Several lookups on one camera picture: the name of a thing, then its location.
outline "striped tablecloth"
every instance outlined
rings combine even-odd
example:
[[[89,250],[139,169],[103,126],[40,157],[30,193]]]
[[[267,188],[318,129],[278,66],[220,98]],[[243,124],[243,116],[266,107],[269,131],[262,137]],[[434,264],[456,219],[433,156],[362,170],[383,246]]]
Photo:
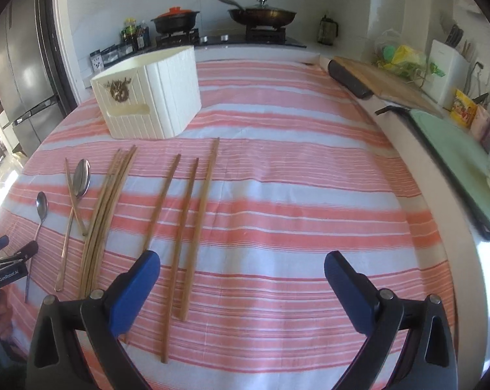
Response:
[[[25,280],[9,288],[15,338],[28,350],[43,297],[54,293],[71,203],[64,159],[90,161],[91,186],[80,202],[89,220],[118,148],[138,145],[117,204],[99,286],[106,288],[138,256],[171,162],[182,159],[155,228],[151,249],[160,278],[136,319],[127,347],[155,389],[330,389],[363,343],[323,273],[325,255],[341,250],[378,288],[400,297],[438,293],[454,321],[446,254],[420,190],[404,162],[355,100],[318,66],[289,62],[198,64],[203,108],[187,130],[164,141],[114,140],[96,101],[78,107],[44,141],[0,211],[7,252],[33,238],[35,197],[49,214]],[[170,363],[160,348],[179,211],[192,162],[200,157],[187,219],[173,315],[179,313],[186,254],[213,138],[220,150],[210,187],[189,320],[171,328]],[[65,289],[78,293],[83,238],[74,223]],[[397,337],[383,386],[396,362]],[[88,345],[88,362],[109,388]]]

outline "stainless steel refrigerator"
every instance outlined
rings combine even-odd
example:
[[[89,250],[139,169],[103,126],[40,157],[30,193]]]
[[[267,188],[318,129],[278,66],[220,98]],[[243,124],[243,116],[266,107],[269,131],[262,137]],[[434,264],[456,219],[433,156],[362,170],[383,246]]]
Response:
[[[0,15],[0,100],[27,156],[76,106],[63,70],[51,0],[11,0]]]

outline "refrigerator door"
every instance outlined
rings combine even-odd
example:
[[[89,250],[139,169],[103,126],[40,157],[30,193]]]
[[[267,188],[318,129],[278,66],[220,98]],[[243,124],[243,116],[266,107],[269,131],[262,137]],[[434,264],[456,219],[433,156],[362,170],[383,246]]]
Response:
[[[22,122],[14,124],[13,131],[18,138],[23,152],[25,152],[28,157],[31,157],[39,145],[41,145],[41,141],[39,141],[38,136],[34,132],[30,118],[26,118]]]
[[[13,122],[29,108],[25,108],[21,101],[8,58],[6,19],[9,6],[0,15],[0,100],[8,121]]]
[[[6,30],[12,72],[21,100],[30,110],[54,95],[39,44],[35,0],[12,0]]]
[[[39,140],[43,142],[63,118],[59,103],[55,103],[31,116],[30,122]]]

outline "white box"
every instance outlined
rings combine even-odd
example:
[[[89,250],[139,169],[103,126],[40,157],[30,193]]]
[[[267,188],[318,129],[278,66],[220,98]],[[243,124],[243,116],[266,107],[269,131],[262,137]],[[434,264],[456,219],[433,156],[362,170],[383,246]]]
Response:
[[[450,110],[456,89],[463,91],[469,62],[451,46],[433,40],[423,92],[444,109]]]
[[[202,106],[193,46],[131,57],[95,76],[92,88],[117,139],[173,138]]]

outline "spoon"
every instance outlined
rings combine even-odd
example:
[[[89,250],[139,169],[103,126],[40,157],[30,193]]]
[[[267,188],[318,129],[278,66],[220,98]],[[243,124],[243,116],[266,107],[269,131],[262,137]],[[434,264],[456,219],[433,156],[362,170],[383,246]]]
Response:
[[[39,215],[39,226],[35,231],[34,240],[38,239],[39,231],[41,230],[41,226],[43,225],[43,221],[46,219],[48,214],[48,199],[46,199],[46,195],[44,192],[39,192],[38,197],[35,199],[35,207],[38,210]],[[30,273],[32,271],[32,259],[28,261],[28,275],[27,282],[25,283],[25,303],[28,301],[28,287],[30,286]]]
[[[236,6],[241,11],[245,11],[245,8],[240,3],[238,3],[236,0],[218,0],[218,1],[221,1],[222,3],[228,4],[231,6]]]
[[[77,202],[84,196],[88,187],[90,186],[90,163],[88,160],[82,159],[79,161],[75,172],[73,173],[73,192],[77,198]],[[60,292],[63,289],[65,283],[65,272],[66,272],[66,259],[68,257],[68,242],[70,240],[70,232],[72,230],[73,222],[73,208],[70,211],[70,217],[68,218],[68,229],[65,234],[65,242],[62,246],[61,254],[61,267],[57,273],[57,278],[55,281],[54,290]]]

